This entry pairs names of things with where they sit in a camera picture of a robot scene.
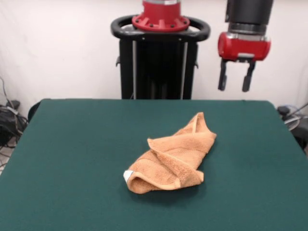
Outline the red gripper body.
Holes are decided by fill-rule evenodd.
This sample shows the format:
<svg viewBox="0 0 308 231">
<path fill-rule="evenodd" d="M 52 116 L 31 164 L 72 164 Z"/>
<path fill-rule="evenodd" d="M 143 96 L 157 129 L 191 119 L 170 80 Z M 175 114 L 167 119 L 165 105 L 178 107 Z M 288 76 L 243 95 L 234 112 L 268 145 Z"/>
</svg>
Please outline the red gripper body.
<svg viewBox="0 0 308 231">
<path fill-rule="evenodd" d="M 271 40 L 265 36 L 222 32 L 218 54 L 223 63 L 263 61 L 269 54 Z"/>
</svg>

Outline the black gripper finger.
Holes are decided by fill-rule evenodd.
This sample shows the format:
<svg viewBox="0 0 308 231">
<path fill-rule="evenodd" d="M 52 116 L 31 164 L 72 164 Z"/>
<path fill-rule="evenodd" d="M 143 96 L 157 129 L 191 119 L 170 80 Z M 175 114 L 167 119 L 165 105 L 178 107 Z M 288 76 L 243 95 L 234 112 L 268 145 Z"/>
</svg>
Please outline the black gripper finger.
<svg viewBox="0 0 308 231">
<path fill-rule="evenodd" d="M 253 75 L 253 71 L 255 69 L 255 66 L 256 66 L 256 62 L 250 62 L 249 63 L 249 68 L 247 70 L 247 74 L 244 77 L 242 92 L 248 92 L 249 91 L 251 80 L 252 80 L 252 75 Z"/>
<path fill-rule="evenodd" d="M 227 60 L 221 59 L 220 63 L 220 75 L 219 75 L 219 82 L 218 82 L 218 89 L 220 91 L 224 91 L 227 83 L 227 76 L 226 76 L 226 69 L 227 69 Z"/>
</svg>

